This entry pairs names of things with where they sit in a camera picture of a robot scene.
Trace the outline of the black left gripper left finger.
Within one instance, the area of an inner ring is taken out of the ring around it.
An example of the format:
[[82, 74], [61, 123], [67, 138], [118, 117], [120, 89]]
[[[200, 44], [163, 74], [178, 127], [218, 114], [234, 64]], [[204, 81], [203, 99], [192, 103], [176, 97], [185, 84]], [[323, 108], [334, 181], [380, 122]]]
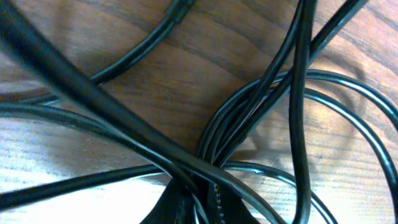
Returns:
[[190, 194], [172, 179], [141, 224], [192, 224], [193, 206]]

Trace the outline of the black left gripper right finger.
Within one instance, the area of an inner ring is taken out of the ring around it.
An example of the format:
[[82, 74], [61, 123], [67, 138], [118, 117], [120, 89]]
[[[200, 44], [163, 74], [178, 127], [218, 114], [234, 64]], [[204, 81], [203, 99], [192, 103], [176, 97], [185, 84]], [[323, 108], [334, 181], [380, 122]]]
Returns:
[[199, 179], [200, 202], [208, 223], [259, 224], [239, 196], [227, 188]]

